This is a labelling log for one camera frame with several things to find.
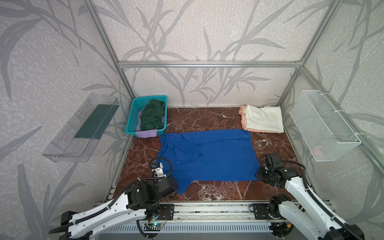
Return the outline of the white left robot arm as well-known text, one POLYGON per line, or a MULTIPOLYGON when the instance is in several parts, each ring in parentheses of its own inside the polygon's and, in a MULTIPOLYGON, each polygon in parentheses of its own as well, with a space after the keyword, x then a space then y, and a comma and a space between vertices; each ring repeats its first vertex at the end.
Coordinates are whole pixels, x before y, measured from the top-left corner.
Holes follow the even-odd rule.
POLYGON ((172 176, 137 179, 107 203, 82 213, 63 213, 61 225, 48 234, 63 233, 61 240, 90 240, 122 224, 156 218, 161 200, 178 188, 172 176))

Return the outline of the blue t shirt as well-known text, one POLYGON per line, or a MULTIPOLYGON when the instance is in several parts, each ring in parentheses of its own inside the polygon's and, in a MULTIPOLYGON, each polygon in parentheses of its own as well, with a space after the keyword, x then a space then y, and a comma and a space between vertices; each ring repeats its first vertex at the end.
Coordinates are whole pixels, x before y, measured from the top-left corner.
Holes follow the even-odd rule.
POLYGON ((158 156, 171 162, 181 195, 194 181, 257 180, 260 163, 248 131, 169 133, 161 135, 160 142, 158 156))

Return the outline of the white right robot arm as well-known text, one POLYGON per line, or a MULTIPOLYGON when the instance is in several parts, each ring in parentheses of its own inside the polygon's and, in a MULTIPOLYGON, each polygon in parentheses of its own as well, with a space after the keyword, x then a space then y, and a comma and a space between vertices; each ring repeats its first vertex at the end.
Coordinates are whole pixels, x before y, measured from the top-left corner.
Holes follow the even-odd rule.
POLYGON ((350 225, 328 207, 310 188, 306 179, 306 167, 299 172, 285 166, 278 154, 264 156, 265 166, 259 168, 256 177, 271 187, 285 189, 299 203, 295 205, 287 195, 270 198, 265 212, 274 220, 286 220, 285 226, 271 225, 277 238, 283 238, 289 231, 289 224, 297 228, 309 240, 363 240, 363 231, 357 225, 350 225))

